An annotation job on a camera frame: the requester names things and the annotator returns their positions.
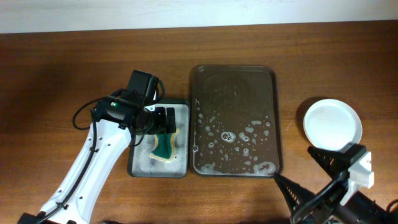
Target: white plate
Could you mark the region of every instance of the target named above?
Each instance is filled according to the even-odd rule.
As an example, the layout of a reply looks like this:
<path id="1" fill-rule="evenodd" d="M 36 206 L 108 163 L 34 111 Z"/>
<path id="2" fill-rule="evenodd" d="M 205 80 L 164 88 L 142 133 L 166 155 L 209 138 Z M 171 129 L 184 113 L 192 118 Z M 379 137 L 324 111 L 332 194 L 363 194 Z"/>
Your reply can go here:
<path id="1" fill-rule="evenodd" d="M 320 149 L 339 151 L 347 143 L 359 143 L 362 124 L 359 116 L 339 100 L 320 100 L 304 116 L 308 140 Z"/>

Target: wooden table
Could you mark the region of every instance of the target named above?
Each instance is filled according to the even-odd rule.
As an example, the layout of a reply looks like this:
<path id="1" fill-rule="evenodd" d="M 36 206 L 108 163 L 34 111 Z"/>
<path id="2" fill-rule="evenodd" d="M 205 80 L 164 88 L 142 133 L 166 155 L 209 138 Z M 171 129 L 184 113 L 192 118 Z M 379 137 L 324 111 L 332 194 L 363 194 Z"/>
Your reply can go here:
<path id="1" fill-rule="evenodd" d="M 36 214 L 79 153 L 86 131 L 72 115 L 125 87 L 134 69 L 189 98 L 199 64 L 268 65 L 277 74 L 283 174 L 319 191 L 330 179 L 307 153 L 301 120 L 316 97 L 351 105 L 373 153 L 376 183 L 362 190 L 386 207 L 398 197 L 398 21 L 0 35 L 0 219 Z M 89 123 L 88 111 L 80 124 Z M 273 180 L 133 178 L 128 150 L 100 193 L 92 223 L 269 222 L 289 217 Z"/>

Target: dark brown tray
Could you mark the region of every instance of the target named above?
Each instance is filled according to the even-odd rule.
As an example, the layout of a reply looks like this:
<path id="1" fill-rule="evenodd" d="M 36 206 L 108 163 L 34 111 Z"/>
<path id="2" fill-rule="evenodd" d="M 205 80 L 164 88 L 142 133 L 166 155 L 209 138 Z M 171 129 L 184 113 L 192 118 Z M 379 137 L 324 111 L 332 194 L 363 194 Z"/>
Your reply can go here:
<path id="1" fill-rule="evenodd" d="M 281 172 L 274 72 L 263 66 L 202 65 L 194 73 L 191 169 L 204 176 L 262 178 Z"/>

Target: sponge edge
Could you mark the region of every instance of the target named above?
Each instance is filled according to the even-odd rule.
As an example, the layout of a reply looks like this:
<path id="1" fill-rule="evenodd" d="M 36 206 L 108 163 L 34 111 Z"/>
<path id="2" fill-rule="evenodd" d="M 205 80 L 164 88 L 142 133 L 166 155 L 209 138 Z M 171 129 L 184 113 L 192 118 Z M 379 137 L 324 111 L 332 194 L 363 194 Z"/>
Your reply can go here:
<path id="1" fill-rule="evenodd" d="M 151 158 L 169 162 L 175 155 L 175 137 L 180 130 L 177 128 L 172 134 L 155 135 L 155 149 L 149 154 Z"/>

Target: white background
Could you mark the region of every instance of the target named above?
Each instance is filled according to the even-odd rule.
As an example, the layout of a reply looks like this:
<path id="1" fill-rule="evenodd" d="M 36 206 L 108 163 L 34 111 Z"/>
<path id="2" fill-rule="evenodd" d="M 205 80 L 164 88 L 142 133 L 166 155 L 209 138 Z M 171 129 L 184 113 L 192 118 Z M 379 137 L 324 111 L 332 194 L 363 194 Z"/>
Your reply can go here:
<path id="1" fill-rule="evenodd" d="M 398 19 L 398 0 L 0 0 L 0 33 Z"/>

